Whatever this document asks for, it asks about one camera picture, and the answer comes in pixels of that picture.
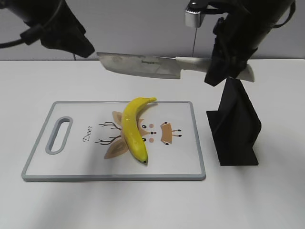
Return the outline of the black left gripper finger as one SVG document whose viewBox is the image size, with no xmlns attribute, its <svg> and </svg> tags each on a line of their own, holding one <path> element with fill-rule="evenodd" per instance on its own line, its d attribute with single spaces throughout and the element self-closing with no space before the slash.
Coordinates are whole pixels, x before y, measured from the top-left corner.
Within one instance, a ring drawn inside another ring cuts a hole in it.
<svg viewBox="0 0 305 229">
<path fill-rule="evenodd" d="M 68 34 L 64 39 L 64 48 L 66 51 L 88 58 L 95 52 L 94 46 L 83 34 Z"/>
</svg>

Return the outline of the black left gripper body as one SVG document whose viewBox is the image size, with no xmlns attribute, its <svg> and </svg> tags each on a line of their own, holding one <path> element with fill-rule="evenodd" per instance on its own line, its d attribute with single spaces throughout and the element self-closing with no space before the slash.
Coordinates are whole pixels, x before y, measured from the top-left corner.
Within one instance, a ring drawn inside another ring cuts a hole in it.
<svg viewBox="0 0 305 229">
<path fill-rule="evenodd" d="M 48 49 L 66 51 L 64 39 L 68 34 L 83 34 L 86 30 L 76 19 L 68 4 L 64 0 L 57 1 L 61 7 L 52 23 L 47 27 L 46 34 L 41 38 L 41 44 Z"/>
</svg>

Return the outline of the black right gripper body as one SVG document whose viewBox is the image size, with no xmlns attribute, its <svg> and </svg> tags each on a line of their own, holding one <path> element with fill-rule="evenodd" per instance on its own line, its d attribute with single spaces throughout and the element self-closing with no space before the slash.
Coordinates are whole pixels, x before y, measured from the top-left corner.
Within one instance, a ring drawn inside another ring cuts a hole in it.
<svg viewBox="0 0 305 229">
<path fill-rule="evenodd" d="M 213 54 L 251 57 L 272 29 L 284 26 L 295 12 L 294 0 L 236 0 L 235 11 L 214 27 Z"/>
</svg>

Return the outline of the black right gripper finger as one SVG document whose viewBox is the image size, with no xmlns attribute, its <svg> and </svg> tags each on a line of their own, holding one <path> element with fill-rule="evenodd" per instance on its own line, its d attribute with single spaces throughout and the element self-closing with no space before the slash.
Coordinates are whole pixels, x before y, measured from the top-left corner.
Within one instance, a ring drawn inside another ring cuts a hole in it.
<svg viewBox="0 0 305 229">
<path fill-rule="evenodd" d="M 226 78 L 250 80 L 250 66 L 237 55 L 230 55 L 221 49 L 213 49 L 211 64 L 204 82 L 217 86 Z"/>
</svg>

